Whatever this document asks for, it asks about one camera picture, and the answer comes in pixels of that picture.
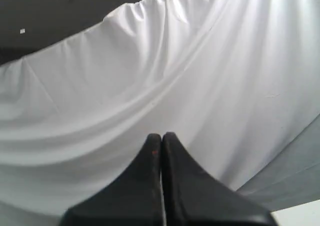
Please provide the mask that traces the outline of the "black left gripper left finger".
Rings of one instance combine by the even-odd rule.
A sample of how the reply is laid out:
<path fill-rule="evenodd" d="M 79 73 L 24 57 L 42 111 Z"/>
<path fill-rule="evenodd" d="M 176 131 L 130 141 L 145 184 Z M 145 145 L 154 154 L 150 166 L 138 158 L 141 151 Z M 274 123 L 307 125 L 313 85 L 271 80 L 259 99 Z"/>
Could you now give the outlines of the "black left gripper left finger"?
<path fill-rule="evenodd" d="M 160 135 L 151 133 L 129 166 L 108 186 L 69 208 L 61 226 L 162 226 Z"/>

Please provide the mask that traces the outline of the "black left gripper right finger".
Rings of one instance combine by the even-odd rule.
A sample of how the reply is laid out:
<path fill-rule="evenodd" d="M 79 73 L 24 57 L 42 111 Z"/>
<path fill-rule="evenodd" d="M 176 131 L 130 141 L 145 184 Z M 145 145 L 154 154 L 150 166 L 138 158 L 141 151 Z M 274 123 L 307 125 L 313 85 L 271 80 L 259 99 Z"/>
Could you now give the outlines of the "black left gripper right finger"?
<path fill-rule="evenodd" d="M 169 226 L 275 226 L 271 212 L 204 170 L 177 135 L 162 138 L 161 173 Z"/>

